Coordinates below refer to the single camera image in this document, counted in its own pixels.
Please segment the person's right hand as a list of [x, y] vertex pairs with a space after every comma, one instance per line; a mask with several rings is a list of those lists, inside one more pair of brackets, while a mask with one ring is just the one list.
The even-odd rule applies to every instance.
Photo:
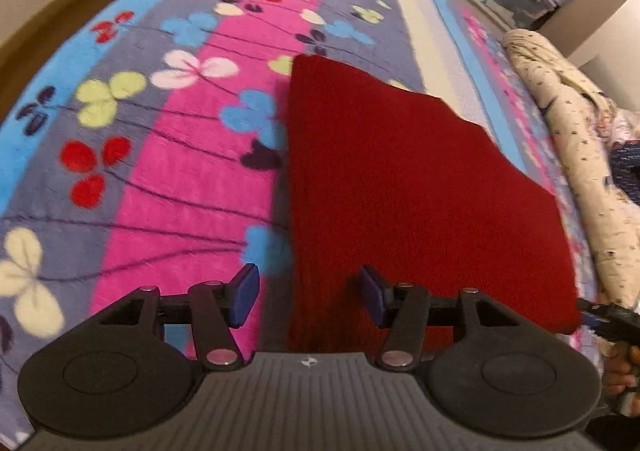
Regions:
[[639, 416], [639, 348], [619, 341], [605, 359], [602, 375], [606, 397], [623, 397], [623, 412]]

